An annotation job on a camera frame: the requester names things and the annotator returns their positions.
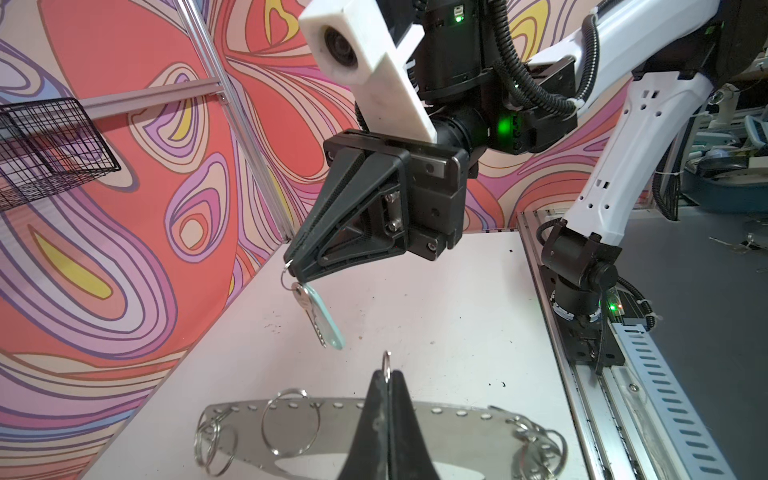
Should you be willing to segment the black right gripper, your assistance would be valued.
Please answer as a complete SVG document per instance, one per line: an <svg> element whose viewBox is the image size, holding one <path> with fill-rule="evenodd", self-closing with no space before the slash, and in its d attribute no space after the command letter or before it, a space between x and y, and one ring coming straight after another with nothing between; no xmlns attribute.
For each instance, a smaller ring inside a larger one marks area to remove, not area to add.
<svg viewBox="0 0 768 480"><path fill-rule="evenodd" d="M458 242L469 135L441 128L428 144L349 130L324 146L328 177L283 256L298 281L406 252L434 260Z"/></svg>

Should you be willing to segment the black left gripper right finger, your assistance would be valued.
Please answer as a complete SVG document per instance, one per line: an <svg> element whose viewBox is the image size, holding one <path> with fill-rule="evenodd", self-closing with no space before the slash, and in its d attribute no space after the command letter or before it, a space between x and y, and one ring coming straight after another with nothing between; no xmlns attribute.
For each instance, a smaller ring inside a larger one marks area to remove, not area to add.
<svg viewBox="0 0 768 480"><path fill-rule="evenodd" d="M388 382L388 475L395 480L439 480L424 441L403 373Z"/></svg>

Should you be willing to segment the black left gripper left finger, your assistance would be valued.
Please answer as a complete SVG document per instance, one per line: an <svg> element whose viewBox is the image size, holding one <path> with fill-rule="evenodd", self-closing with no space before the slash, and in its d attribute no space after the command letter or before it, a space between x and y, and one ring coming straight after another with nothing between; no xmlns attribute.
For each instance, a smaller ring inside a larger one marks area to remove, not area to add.
<svg viewBox="0 0 768 480"><path fill-rule="evenodd" d="M388 478L388 404L388 382L383 371L377 370L338 480Z"/></svg>

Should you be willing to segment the mint green key tag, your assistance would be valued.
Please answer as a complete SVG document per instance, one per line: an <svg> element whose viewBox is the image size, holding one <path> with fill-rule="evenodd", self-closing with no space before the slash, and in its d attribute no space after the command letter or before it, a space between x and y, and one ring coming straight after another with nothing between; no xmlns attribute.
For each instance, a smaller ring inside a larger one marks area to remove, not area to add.
<svg viewBox="0 0 768 480"><path fill-rule="evenodd" d="M346 346L346 341L322 297L309 284L305 284L304 289L311 304L311 319L316 327L318 337L321 339L321 344L324 347L330 346L336 350L342 350Z"/></svg>

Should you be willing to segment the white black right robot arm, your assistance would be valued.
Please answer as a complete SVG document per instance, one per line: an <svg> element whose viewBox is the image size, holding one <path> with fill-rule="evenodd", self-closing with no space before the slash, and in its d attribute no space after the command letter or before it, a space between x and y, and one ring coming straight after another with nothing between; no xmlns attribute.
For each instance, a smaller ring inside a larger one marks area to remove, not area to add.
<svg viewBox="0 0 768 480"><path fill-rule="evenodd" d="M687 119L752 62L767 5L602 1L529 60L504 1L313 1L299 27L359 121L324 142L328 176L284 256L300 283L406 252L437 258L461 238L467 183L487 150L549 149L631 77L619 122L542 251L556 313L593 322L607 313L641 190Z"/></svg>

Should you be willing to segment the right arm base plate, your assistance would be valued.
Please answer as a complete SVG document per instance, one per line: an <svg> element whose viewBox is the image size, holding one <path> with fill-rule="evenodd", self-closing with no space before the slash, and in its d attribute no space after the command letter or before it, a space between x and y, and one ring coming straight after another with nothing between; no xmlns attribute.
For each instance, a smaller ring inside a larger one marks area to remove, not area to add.
<svg viewBox="0 0 768 480"><path fill-rule="evenodd" d="M558 280L554 272L541 266L539 273L566 357L572 365L588 365L596 373L601 373L606 367L623 366L626 357L616 334L608 325L622 324L648 332L657 323L658 316L650 300L622 277L607 294L596 297L596 310L584 316L568 312L555 301Z"/></svg>

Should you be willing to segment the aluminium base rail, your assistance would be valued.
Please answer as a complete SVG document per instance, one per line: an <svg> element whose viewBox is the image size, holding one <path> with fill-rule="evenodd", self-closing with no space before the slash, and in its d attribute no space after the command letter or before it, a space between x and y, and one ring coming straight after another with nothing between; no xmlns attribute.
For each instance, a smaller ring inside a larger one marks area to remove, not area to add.
<svg viewBox="0 0 768 480"><path fill-rule="evenodd" d="M539 212L524 212L518 229L542 307L590 479L732 479L734 473L650 334L613 323L624 358L595 373L569 360L550 305L552 279L542 271L535 230Z"/></svg>

